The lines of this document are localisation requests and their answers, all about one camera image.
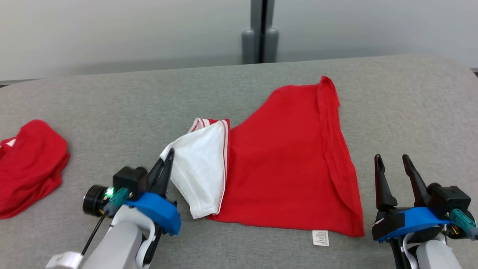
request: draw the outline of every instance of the teal cable connector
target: teal cable connector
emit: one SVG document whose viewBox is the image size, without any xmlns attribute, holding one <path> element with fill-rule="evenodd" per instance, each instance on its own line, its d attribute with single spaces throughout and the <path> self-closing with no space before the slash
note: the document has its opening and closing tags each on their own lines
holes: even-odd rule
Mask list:
<svg viewBox="0 0 478 269">
<path fill-rule="evenodd" d="M 111 197 L 108 204 L 103 207 L 103 210 L 105 212 L 108 211 L 108 217 L 111 217 L 129 197 L 130 191 L 127 188 L 121 188 L 113 194 L 113 197 Z"/>
<path fill-rule="evenodd" d="M 478 240 L 478 228 L 461 210 L 453 209 L 450 213 L 451 221 L 462 228 L 471 240 Z"/>
</svg>

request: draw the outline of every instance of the camera lens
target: camera lens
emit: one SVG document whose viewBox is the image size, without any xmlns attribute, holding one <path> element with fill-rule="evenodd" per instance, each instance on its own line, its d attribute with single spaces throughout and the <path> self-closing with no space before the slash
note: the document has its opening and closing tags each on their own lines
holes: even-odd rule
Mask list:
<svg viewBox="0 0 478 269">
<path fill-rule="evenodd" d="M 105 193 L 108 187 L 93 185 L 85 193 L 83 197 L 83 212 L 88 215 L 100 217 L 103 213 L 103 206 L 108 200 L 105 200 Z"/>
</svg>

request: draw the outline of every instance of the gray fabric surface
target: gray fabric surface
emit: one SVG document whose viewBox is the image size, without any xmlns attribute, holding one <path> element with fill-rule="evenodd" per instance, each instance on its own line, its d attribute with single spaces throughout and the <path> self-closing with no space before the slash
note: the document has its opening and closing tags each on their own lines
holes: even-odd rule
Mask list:
<svg viewBox="0 0 478 269">
<path fill-rule="evenodd" d="M 85 191 L 110 185 L 124 165 L 151 168 L 196 117 L 230 118 L 235 126 L 274 89 L 315 84 L 321 75 L 334 81 L 341 101 L 366 236 L 330 233 L 330 247 L 317 247 L 310 231 L 192 220 L 172 187 L 183 226 L 178 237 L 161 239 L 152 269 L 394 268 L 390 246 L 375 243 L 370 233 L 376 153 L 399 205 L 413 204 L 401 161 L 406 153 L 426 183 L 465 190 L 478 216 L 478 78 L 454 60 L 388 56 L 54 78 L 0 89 L 0 138 L 39 118 L 69 142 L 72 155 L 60 188 L 0 220 L 0 268 L 44 268 L 55 253 L 81 251 L 98 221 L 82 212 Z M 464 269 L 476 268 L 478 243 L 450 240 L 450 246 Z"/>
</svg>

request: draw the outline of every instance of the crumpled red cloth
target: crumpled red cloth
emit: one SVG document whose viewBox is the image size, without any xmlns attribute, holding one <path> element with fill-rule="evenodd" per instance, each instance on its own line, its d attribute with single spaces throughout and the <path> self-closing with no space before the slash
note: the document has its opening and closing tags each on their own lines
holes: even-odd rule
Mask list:
<svg viewBox="0 0 478 269">
<path fill-rule="evenodd" d="M 1 141 L 0 218 L 20 214 L 56 189 L 69 158 L 66 141 L 41 120 Z"/>
<path fill-rule="evenodd" d="M 364 236 L 332 80 L 284 86 L 230 133 L 221 222 Z"/>
</svg>

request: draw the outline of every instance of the white cloth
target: white cloth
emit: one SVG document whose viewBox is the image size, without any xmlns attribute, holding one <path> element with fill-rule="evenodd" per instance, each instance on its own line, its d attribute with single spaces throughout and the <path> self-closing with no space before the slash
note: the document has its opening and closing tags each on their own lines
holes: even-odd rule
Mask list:
<svg viewBox="0 0 478 269">
<path fill-rule="evenodd" d="M 229 120 L 196 118 L 188 133 L 161 153 L 174 148 L 171 181 L 189 204 L 193 219 L 221 210 L 228 168 Z"/>
</svg>

